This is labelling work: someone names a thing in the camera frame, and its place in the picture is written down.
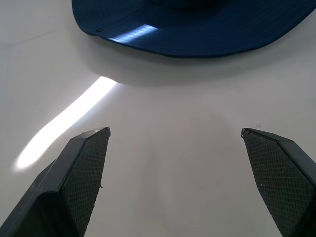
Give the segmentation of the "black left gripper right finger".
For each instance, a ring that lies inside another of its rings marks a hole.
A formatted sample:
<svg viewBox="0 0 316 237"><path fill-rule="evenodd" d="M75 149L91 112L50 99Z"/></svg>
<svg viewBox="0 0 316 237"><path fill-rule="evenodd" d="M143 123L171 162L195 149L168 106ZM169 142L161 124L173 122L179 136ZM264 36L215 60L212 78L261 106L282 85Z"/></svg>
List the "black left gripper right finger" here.
<svg viewBox="0 0 316 237"><path fill-rule="evenodd" d="M243 128L257 189L284 237L316 235L316 164L293 141Z"/></svg>

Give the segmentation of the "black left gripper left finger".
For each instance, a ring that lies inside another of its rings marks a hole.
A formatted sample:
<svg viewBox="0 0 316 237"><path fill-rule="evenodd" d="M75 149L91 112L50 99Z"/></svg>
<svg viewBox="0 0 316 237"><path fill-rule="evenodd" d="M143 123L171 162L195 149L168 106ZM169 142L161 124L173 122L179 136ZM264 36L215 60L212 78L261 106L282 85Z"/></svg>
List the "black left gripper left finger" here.
<svg viewBox="0 0 316 237"><path fill-rule="evenodd" d="M82 237L98 192L111 135L109 127L84 132L29 186L0 228L2 237Z"/></svg>

